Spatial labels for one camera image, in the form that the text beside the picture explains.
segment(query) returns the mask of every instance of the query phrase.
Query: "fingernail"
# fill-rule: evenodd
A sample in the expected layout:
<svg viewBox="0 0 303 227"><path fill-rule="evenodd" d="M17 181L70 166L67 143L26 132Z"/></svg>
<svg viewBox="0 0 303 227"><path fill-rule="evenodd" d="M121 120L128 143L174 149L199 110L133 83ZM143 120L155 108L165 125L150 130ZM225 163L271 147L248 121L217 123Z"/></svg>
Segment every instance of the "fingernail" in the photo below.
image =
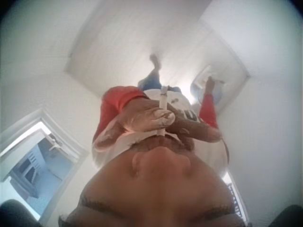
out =
<svg viewBox="0 0 303 227"><path fill-rule="evenodd" d="M209 128L207 136L210 140L214 141L219 141L222 138L222 134L220 133L220 131L215 128Z"/></svg>
<svg viewBox="0 0 303 227"><path fill-rule="evenodd" d="M156 110L154 112L154 115L155 115L156 118L161 118L164 115L170 115L170 113L172 113L172 112L169 111L169 110Z"/></svg>

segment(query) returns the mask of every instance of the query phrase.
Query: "leg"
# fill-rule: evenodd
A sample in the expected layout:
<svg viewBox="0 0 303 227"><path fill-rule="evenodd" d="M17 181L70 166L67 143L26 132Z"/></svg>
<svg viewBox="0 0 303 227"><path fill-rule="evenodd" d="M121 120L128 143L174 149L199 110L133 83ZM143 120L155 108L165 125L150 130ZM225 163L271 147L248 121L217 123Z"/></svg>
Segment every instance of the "leg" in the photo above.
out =
<svg viewBox="0 0 303 227"><path fill-rule="evenodd" d="M155 54L152 54L150 56L150 60L152 61L155 68L150 72L150 74L146 78L138 82L138 88L142 91L149 89L161 89L162 87L159 76L161 64L159 63L158 58Z"/></svg>

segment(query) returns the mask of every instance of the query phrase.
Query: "eyebrow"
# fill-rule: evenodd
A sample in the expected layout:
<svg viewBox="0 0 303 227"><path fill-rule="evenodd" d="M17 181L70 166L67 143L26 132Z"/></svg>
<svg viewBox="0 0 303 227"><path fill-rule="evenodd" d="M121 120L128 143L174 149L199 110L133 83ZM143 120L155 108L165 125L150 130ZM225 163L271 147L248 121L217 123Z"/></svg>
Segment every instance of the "eyebrow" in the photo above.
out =
<svg viewBox="0 0 303 227"><path fill-rule="evenodd" d="M116 218L124 218L124 215L112 209L108 204L100 201L92 201L87 197L81 197L79 204L83 207L90 208L100 213L110 214Z"/></svg>
<svg viewBox="0 0 303 227"><path fill-rule="evenodd" d="M219 217L222 217L224 215L233 214L234 211L232 208L229 208L228 206L220 206L216 208L212 208L210 210L207 210L203 212L202 214L196 216L195 218L191 219L192 222L197 221L206 221L206 220L212 220Z"/></svg>

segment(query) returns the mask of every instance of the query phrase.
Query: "foot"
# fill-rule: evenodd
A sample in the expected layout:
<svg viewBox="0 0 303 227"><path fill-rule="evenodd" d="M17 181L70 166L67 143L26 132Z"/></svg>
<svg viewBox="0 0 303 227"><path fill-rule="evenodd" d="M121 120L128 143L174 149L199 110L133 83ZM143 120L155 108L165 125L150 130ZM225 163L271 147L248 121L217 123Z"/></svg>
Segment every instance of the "foot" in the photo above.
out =
<svg viewBox="0 0 303 227"><path fill-rule="evenodd" d="M214 80L212 77L209 77L207 82L206 82L206 86L205 86L205 94L212 94L213 90L214 90Z"/></svg>
<svg viewBox="0 0 303 227"><path fill-rule="evenodd" d="M158 57L155 54L151 54L150 55L150 60L152 61L154 67L156 70L160 70L161 69L161 64L159 62Z"/></svg>

